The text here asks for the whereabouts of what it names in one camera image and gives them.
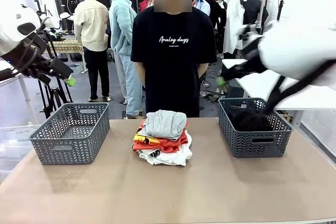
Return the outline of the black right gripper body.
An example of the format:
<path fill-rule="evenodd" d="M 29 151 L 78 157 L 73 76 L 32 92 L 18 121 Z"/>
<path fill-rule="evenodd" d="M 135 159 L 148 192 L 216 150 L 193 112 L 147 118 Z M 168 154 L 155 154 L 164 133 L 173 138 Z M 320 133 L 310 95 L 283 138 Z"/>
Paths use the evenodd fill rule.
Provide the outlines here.
<path fill-rule="evenodd" d="M 262 38 L 263 36 L 258 36 L 244 46 L 243 55 L 246 61 L 243 63 L 243 69 L 245 72 L 262 73 L 267 70 L 261 61 L 258 49 Z"/>

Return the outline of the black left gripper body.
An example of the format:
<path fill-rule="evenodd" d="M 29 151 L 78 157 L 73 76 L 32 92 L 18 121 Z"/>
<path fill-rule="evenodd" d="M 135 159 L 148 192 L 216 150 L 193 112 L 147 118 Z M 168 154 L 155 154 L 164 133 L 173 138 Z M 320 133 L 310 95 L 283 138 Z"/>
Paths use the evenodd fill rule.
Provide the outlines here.
<path fill-rule="evenodd" d="M 39 34 L 31 34 L 6 54 L 6 61 L 27 77 L 38 77 L 51 71 L 51 50 Z"/>

